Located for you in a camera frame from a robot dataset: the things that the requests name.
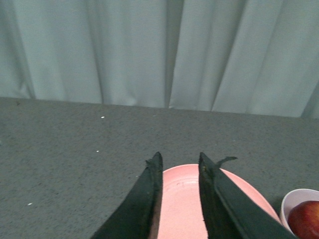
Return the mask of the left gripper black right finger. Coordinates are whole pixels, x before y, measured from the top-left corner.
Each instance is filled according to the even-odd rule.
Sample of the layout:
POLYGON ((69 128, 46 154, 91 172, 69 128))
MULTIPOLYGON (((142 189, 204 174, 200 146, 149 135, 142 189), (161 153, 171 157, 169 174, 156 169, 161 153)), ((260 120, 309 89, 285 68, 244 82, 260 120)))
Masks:
POLYGON ((255 204, 203 152, 199 156, 199 194, 210 239, 293 239, 295 236, 255 204))

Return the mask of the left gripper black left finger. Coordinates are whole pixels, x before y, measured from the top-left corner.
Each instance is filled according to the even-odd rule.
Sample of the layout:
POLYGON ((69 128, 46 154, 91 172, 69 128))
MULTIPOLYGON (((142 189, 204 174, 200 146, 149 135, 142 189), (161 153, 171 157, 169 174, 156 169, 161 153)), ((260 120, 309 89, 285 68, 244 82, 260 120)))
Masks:
POLYGON ((163 161, 159 152, 146 167, 123 202, 94 232, 93 239, 156 239, 163 191, 163 161))

